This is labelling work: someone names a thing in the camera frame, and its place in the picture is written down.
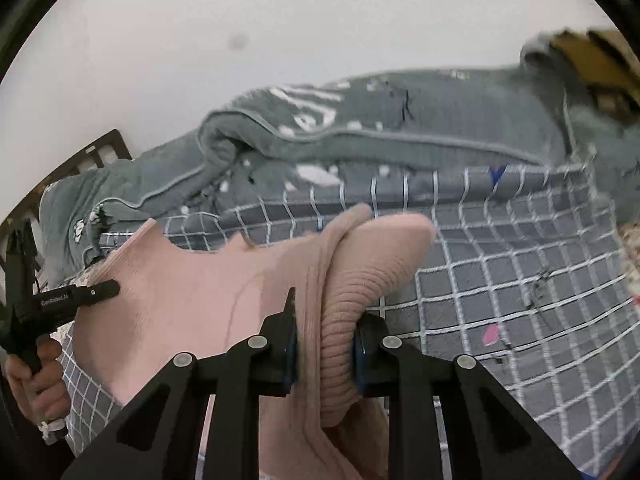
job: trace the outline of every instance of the pink spot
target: pink spot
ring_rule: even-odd
[[[489,325],[482,336],[482,344],[484,346],[495,345],[500,341],[500,329],[496,324]]]

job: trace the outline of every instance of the pink ribbed garment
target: pink ribbed garment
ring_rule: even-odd
[[[260,470],[278,480],[384,478],[388,428],[351,381],[353,330],[411,279],[434,229],[422,215],[370,215],[359,205],[320,234],[267,248],[235,236],[216,254],[179,249],[147,221],[90,277],[121,289],[78,311],[78,364],[126,404],[178,352],[204,358],[258,333],[294,286],[299,378],[285,399],[260,401]],[[202,449],[209,421],[210,410]]]

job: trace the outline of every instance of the grid patterned fabric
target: grid patterned fabric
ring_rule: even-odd
[[[620,271],[612,203],[596,195],[592,179],[587,166],[390,174],[373,177],[366,196],[362,186],[312,187],[217,216],[159,222],[178,246],[215,251],[238,231],[271,244],[321,230],[358,202],[375,216],[430,216],[438,238],[414,280],[370,310],[425,354],[474,355],[581,471],[596,475],[638,424],[640,317]],[[103,234],[102,250],[134,231]],[[492,331],[497,338],[487,337]],[[75,366],[71,339],[63,364],[74,398],[71,437],[81,452],[119,406]]]

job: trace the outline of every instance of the human hand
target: human hand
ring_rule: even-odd
[[[6,378],[20,411],[31,422],[37,422],[39,417],[36,414],[45,420],[56,420],[71,411],[71,398],[62,380],[62,365],[56,361],[60,354],[62,346],[55,339],[39,344],[42,370],[33,377],[31,369],[18,356],[9,355],[7,358]]]

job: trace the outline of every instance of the white wall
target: white wall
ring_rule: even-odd
[[[135,155],[249,88],[514,63],[540,30],[609,25],[593,0],[60,0],[0,85],[0,218],[111,128]]]

